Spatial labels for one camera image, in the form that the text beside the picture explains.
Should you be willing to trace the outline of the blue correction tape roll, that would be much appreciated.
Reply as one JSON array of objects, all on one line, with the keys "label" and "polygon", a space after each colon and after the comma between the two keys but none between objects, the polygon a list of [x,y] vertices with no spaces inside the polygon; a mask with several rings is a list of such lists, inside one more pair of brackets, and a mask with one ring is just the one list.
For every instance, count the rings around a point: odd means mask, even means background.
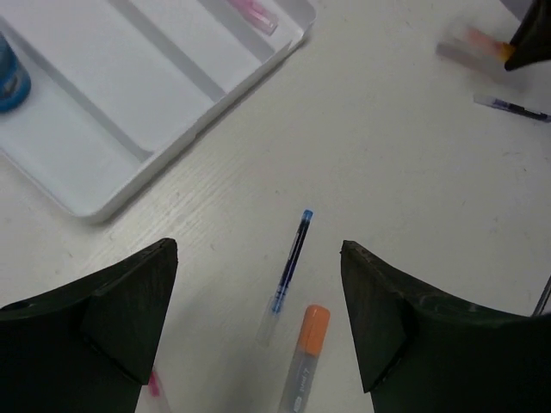
[{"label": "blue correction tape roll", "polygon": [[3,34],[1,34],[0,81],[0,111],[5,114],[21,106],[27,99],[31,90],[31,79]]}]

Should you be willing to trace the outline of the purple cap highlighter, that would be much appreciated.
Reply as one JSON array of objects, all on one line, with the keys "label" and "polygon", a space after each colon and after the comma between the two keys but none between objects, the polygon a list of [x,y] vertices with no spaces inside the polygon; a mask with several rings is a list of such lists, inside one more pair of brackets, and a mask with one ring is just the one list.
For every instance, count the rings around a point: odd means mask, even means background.
[{"label": "purple cap highlighter", "polygon": [[272,35],[278,26],[278,17],[255,0],[228,0],[253,27]]}]

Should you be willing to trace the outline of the orange cap highlighter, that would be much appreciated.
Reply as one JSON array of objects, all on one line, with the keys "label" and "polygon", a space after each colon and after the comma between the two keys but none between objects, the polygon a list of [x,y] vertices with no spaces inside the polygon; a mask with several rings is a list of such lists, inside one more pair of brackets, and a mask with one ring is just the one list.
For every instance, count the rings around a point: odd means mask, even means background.
[{"label": "orange cap highlighter", "polygon": [[323,306],[307,307],[278,412],[301,413],[306,410],[330,319],[330,311]]}]

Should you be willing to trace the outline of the yellow cap highlighter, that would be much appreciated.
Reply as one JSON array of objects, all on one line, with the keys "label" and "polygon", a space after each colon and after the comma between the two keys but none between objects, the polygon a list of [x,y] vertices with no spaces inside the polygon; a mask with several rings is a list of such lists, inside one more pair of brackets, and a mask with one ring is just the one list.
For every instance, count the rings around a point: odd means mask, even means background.
[{"label": "yellow cap highlighter", "polygon": [[438,57],[461,65],[496,83],[508,83],[511,76],[505,70],[505,62],[515,47],[497,40],[490,34],[470,25],[451,26],[437,42]]}]

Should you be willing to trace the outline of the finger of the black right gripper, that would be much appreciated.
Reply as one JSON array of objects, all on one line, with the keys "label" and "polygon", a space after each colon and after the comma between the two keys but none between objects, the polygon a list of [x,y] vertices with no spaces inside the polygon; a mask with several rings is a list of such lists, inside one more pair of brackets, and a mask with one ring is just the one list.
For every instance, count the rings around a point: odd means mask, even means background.
[{"label": "finger of the black right gripper", "polygon": [[520,25],[510,40],[514,48],[505,61],[507,71],[550,60],[550,2],[503,1],[503,5],[520,19]]}]

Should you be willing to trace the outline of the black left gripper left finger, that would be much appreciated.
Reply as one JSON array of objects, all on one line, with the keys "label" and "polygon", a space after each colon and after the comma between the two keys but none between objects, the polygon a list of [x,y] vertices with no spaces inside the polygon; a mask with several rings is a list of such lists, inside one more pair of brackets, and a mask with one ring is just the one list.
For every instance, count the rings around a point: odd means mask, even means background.
[{"label": "black left gripper left finger", "polygon": [[176,279],[163,238],[1,310],[3,412],[133,412],[148,384]]}]

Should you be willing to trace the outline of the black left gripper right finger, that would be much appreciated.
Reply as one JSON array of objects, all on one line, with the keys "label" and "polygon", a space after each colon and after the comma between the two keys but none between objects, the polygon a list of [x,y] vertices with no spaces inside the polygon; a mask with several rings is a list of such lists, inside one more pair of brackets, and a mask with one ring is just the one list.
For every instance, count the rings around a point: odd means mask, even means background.
[{"label": "black left gripper right finger", "polygon": [[550,313],[521,316],[460,299],[354,241],[342,245],[341,278],[375,411],[549,411]]}]

